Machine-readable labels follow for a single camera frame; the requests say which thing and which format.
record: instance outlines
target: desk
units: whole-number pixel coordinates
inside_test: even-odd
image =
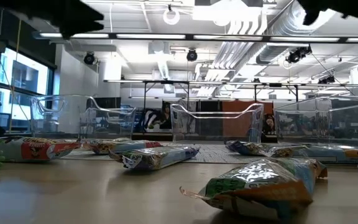
[[[218,224],[267,223],[222,212],[180,194],[237,165],[181,163],[151,173],[111,161],[60,159],[5,164],[0,170],[0,223]],[[294,223],[358,223],[358,170],[331,166],[314,202]]]

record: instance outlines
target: transparent container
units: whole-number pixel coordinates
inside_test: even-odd
[[[358,146],[358,96],[325,96],[274,109],[279,142]]]
[[[260,142],[264,105],[254,103],[241,112],[191,112],[171,105],[174,142]]]
[[[135,111],[100,108],[90,96],[35,96],[31,98],[32,135],[50,139],[131,138]]]

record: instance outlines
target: gray carpet mat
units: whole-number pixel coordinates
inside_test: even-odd
[[[257,156],[243,156],[236,152],[227,150],[223,144],[176,144],[163,143],[164,146],[194,146],[200,147],[200,152],[196,157],[188,159],[183,162],[197,162],[197,163],[216,163],[216,164],[248,164],[254,162],[261,157]],[[108,155],[96,155],[92,151],[74,150],[69,155],[61,159],[84,159],[84,160],[99,160],[110,161]]]

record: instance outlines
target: table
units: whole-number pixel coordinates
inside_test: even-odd
[[[238,165],[181,163],[132,172],[112,161],[56,160],[5,164],[0,170],[0,223],[267,223],[188,198]],[[314,202],[294,223],[358,223],[358,170],[330,166],[316,183]]]

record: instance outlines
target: white ceiling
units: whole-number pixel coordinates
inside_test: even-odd
[[[287,5],[289,0],[277,0],[278,5],[274,10],[270,11],[268,21],[274,17],[283,7]],[[184,1],[184,7],[179,9],[185,12],[191,12],[193,1]],[[154,32],[154,33],[193,33],[193,34],[223,34],[226,33],[228,27],[219,27],[210,21],[194,21],[191,15],[181,13],[179,22],[174,25],[168,25],[162,19],[162,14],[166,6],[150,6],[146,4],[144,11],[139,5],[123,5],[123,4],[91,4],[91,7],[104,14],[105,25],[104,32]],[[42,32],[55,32],[56,28],[52,27],[45,21],[34,20],[29,21],[36,29]],[[340,14],[336,14],[330,21],[320,27],[315,34],[317,35],[358,35],[358,19],[349,17],[342,19]],[[147,58],[149,41],[138,40],[81,40],[72,41],[72,44],[80,45],[96,45],[106,44],[115,45],[120,51],[121,55],[127,61],[123,68],[123,74],[133,75],[136,73],[151,73],[152,70],[157,69],[157,63],[152,59]],[[171,47],[188,49],[195,48],[198,53],[199,60],[213,60],[215,55],[219,52],[220,42],[169,42]],[[330,69],[338,67],[337,77],[344,82],[349,76],[349,68],[353,63],[346,63],[346,61],[355,60],[358,58],[358,45],[348,44],[313,44],[311,45],[313,53],[324,65],[325,68]],[[100,52],[96,55],[103,58],[109,52]],[[338,62],[338,55],[343,56],[342,62]],[[175,57],[168,61],[168,67],[171,70],[191,70],[194,71],[196,63],[187,62],[186,52],[177,51]],[[313,75],[317,75],[325,71],[313,56],[308,56],[303,59],[301,63],[286,69],[283,66],[283,58],[278,60],[278,66],[269,66],[264,72],[266,75],[262,77],[264,81],[278,82],[291,77],[302,77],[307,79]]]

